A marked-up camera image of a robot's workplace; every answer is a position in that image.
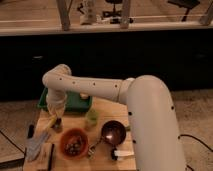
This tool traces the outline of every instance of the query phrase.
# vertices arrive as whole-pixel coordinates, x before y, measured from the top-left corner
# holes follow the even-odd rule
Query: gray floor
[[[192,134],[213,147],[213,89],[172,92],[181,133]],[[37,100],[0,103],[0,129],[24,149],[27,128],[36,124]],[[182,138],[187,163],[195,171],[213,170],[213,153],[194,139]],[[0,159],[20,152],[0,135]],[[19,171],[21,167],[6,170]]]
[[[188,21],[197,21],[203,15],[212,0],[202,0],[193,8]],[[82,0],[74,0],[69,13],[72,24],[79,24],[81,13],[77,6]],[[105,0],[95,1],[98,15],[102,11],[112,11],[112,4]],[[135,23],[181,21],[186,9],[167,3],[167,0],[133,0],[131,1],[130,16]],[[30,28],[60,26],[59,13],[56,1],[52,0],[2,0],[0,2],[0,29],[4,28]]]

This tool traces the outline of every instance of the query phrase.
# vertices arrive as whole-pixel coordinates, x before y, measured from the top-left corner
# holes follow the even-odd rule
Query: bowl
[[[80,159],[87,155],[88,138],[81,128],[72,128],[64,132],[59,142],[59,150],[66,159]]]

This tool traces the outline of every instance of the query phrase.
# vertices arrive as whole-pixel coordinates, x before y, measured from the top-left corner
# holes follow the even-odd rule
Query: brown bowl
[[[72,128],[62,134],[59,150],[66,159],[80,159],[87,155],[88,149],[88,138],[83,129]]]

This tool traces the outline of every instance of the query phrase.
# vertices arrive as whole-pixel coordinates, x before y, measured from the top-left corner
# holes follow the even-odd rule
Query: green basket
[[[41,97],[39,99],[38,108],[44,109],[47,111],[47,103],[46,103],[46,95],[48,89],[44,88]],[[67,103],[65,111],[72,111],[72,112],[87,112],[91,105],[92,105],[92,97],[89,96],[88,99],[82,99],[79,93],[75,92],[68,92],[67,93]]]

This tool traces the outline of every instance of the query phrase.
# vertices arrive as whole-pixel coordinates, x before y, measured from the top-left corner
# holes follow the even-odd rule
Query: black chair
[[[107,3],[113,4],[112,11],[103,11],[103,17],[118,17],[121,16],[121,10],[117,11],[115,6],[116,4],[122,4],[123,0],[105,0]]]
[[[186,8],[186,12],[181,21],[186,21],[190,10],[200,4],[198,0],[168,0],[167,2],[173,5],[177,5],[180,8]]]

